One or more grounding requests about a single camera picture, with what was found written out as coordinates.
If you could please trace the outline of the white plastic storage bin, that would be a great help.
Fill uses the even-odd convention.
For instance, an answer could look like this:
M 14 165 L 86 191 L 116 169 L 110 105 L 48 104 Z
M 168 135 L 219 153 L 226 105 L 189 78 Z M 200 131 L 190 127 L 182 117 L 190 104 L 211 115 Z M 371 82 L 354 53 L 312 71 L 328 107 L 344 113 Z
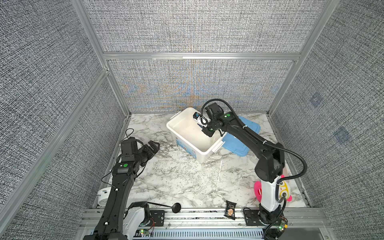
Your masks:
M 176 144 L 202 164 L 225 142 L 219 132 L 215 132 L 212 137 L 202 132 L 202 128 L 193 118 L 196 112 L 194 108 L 186 108 L 172 116 L 166 126 L 171 131 Z

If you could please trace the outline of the white glass stirring rod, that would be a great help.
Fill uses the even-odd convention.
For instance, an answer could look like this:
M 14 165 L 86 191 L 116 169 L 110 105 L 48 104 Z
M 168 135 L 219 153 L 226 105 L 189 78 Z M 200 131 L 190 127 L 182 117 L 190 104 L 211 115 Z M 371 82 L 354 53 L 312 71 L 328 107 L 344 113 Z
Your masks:
M 217 191 L 218 188 L 219 188 L 220 175 L 221 175 L 221 171 L 222 171 L 222 165 L 223 165 L 223 160 L 221 160 L 221 162 L 220 162 L 220 167 L 219 167 L 219 171 L 218 171 L 218 178 L 217 178 L 217 184 L 216 184 L 215 191 Z

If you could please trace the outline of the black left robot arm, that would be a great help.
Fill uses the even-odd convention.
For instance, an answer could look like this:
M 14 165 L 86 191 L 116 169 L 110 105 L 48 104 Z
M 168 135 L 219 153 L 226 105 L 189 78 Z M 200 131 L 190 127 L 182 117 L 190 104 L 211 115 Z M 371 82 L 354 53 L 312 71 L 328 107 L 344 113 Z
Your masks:
M 129 193 L 140 166 L 151 160 L 160 150 L 160 143 L 142 141 L 134 137 L 121 142 L 122 154 L 112 168 L 112 187 L 102 216 L 91 235 L 85 240 L 132 240 L 139 226 L 150 219 L 147 202 L 133 203 L 126 209 Z

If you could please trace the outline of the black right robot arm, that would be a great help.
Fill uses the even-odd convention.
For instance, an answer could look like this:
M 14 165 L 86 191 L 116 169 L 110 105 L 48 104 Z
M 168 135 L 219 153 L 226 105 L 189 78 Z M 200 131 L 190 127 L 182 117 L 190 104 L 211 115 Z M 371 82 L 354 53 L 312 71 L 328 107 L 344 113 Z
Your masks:
M 307 162 L 299 154 L 285 149 L 281 144 L 274 144 L 248 127 L 236 114 L 226 101 L 222 101 L 229 108 L 224 112 L 217 103 L 220 99 L 211 99 L 203 104 L 202 118 L 203 133 L 212 137 L 216 131 L 233 135 L 246 145 L 258 158 L 255 173 L 261 180 L 262 198 L 259 205 L 260 222 L 266 225 L 263 230 L 265 240 L 277 240 L 285 232 L 288 220 L 284 217 L 287 198 L 279 195 L 280 184 L 283 181 L 293 180 L 305 175 L 308 169 Z M 285 154 L 295 156 L 303 165 L 303 169 L 296 175 L 282 177 L 285 167 Z

